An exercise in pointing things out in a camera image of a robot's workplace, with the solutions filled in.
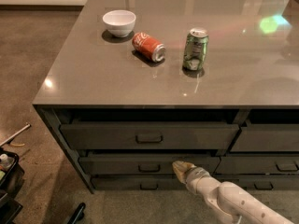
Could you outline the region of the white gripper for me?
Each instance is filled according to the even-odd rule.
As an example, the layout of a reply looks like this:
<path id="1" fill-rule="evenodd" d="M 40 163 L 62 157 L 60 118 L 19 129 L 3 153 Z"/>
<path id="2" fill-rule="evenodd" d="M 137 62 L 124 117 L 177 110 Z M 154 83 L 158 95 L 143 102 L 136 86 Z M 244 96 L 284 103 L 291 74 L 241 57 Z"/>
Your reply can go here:
<path id="1" fill-rule="evenodd" d="M 178 181 L 183 184 L 186 183 L 187 187 L 192 187 L 194 181 L 209 176 L 209 172 L 204 168 L 195 167 L 193 163 L 186 161 L 174 161 L 172 167 Z"/>

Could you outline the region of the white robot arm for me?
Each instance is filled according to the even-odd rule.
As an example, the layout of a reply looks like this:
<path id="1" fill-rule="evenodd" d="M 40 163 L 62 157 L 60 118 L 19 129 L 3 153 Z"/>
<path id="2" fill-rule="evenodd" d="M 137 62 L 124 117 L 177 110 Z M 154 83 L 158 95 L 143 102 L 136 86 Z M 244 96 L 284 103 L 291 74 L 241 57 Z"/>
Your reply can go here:
<path id="1" fill-rule="evenodd" d="M 174 161 L 172 167 L 189 192 L 204 198 L 221 224 L 240 224 L 243 217 L 251 224 L 294 224 L 238 185 L 220 182 L 202 167 L 185 161 Z"/>

